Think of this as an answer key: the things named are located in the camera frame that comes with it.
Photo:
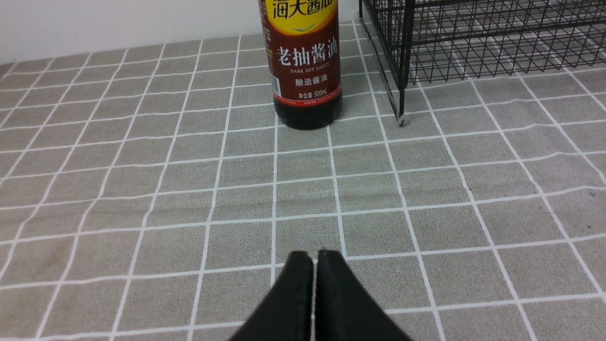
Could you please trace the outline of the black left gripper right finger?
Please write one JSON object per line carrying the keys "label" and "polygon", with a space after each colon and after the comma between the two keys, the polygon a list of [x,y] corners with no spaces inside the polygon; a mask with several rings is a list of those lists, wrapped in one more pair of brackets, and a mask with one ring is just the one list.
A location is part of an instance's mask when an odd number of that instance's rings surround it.
{"label": "black left gripper right finger", "polygon": [[357,280],[338,251],[318,253],[317,341],[410,341]]}

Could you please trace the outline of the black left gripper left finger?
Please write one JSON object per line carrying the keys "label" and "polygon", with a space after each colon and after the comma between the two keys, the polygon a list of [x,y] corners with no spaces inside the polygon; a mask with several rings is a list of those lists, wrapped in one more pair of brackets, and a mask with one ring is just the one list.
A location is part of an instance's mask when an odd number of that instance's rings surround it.
{"label": "black left gripper left finger", "polygon": [[309,341],[313,274],[309,255],[291,252],[275,284],[231,340]]}

